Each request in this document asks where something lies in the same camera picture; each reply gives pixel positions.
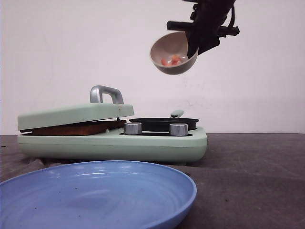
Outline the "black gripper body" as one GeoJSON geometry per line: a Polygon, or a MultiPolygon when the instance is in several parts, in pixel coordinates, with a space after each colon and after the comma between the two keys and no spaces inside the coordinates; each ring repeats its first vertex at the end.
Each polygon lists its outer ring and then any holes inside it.
{"type": "Polygon", "coordinates": [[[236,36],[240,33],[235,22],[234,0],[193,0],[192,22],[168,21],[172,31],[202,30],[202,36],[236,36]]]}

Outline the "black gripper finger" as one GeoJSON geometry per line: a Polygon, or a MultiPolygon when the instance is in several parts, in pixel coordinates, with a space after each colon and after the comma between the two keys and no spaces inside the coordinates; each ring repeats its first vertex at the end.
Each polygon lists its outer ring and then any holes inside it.
{"type": "Polygon", "coordinates": [[[186,32],[186,38],[188,41],[188,49],[187,49],[187,57],[191,58],[196,52],[198,55],[201,55],[202,47],[201,47],[201,37],[203,31],[202,30],[192,30],[186,32]]]}
{"type": "Polygon", "coordinates": [[[219,37],[206,37],[206,38],[201,38],[200,39],[200,45],[198,48],[198,55],[201,55],[202,53],[215,48],[220,44],[219,37]]]}

